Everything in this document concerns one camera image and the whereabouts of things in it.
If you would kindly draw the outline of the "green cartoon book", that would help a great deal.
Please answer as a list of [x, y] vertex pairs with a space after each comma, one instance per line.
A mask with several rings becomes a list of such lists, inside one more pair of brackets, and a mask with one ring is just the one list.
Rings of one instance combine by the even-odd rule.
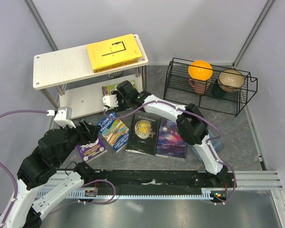
[[[130, 83], [132, 84], [132, 86], [135, 89], [137, 89], [136, 82], [134, 80], [130, 80]], [[113, 91], [117, 90], [117, 86], [119, 84], [120, 83], [102, 86], [102, 93], [103, 93], [103, 95], [111, 95]]]

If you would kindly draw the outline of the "yellow hardcover book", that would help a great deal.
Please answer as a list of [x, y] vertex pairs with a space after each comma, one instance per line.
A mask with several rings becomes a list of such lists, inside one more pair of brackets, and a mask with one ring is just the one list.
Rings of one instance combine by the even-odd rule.
[[92, 70], [143, 57], [134, 34], [91, 43], [86, 49]]

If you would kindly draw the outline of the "blue paperback book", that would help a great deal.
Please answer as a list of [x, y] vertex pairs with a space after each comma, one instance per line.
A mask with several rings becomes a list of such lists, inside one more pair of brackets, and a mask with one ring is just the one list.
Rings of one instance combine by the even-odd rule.
[[103, 71], [107, 71], [110, 69], [115, 69], [115, 68], [119, 68], [119, 67], [123, 67], [123, 66], [127, 66], [127, 65], [132, 65], [132, 64], [136, 64], [139, 62], [139, 59], [134, 59], [134, 60], [130, 60], [127, 62], [122, 62], [122, 63], [118, 63], [118, 64], [114, 64], [114, 65], [109, 65], [109, 66], [104, 66], [98, 69], [94, 69], [93, 72], [94, 73], [99, 73], [99, 72], [103, 72]]

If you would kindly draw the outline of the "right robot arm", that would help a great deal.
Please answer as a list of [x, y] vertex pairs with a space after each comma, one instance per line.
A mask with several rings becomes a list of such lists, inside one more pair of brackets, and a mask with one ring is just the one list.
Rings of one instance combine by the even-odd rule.
[[121, 110], [141, 110], [176, 123], [181, 139], [193, 146], [203, 161], [209, 184], [219, 187], [225, 182], [228, 168], [218, 157], [209, 136], [208, 123], [196, 105], [176, 105], [147, 91], [138, 92], [129, 81], [120, 83], [112, 95]]

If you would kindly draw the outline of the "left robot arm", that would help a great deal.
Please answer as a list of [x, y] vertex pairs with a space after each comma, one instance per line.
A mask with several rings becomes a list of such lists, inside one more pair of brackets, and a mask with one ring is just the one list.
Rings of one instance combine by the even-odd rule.
[[18, 187], [0, 214], [0, 228], [39, 228], [42, 220], [69, 193], [93, 185], [95, 171], [80, 162], [62, 183], [43, 198], [35, 199], [76, 146], [94, 143], [100, 129], [99, 125], [80, 121], [74, 128], [66, 126], [47, 131], [17, 172]]

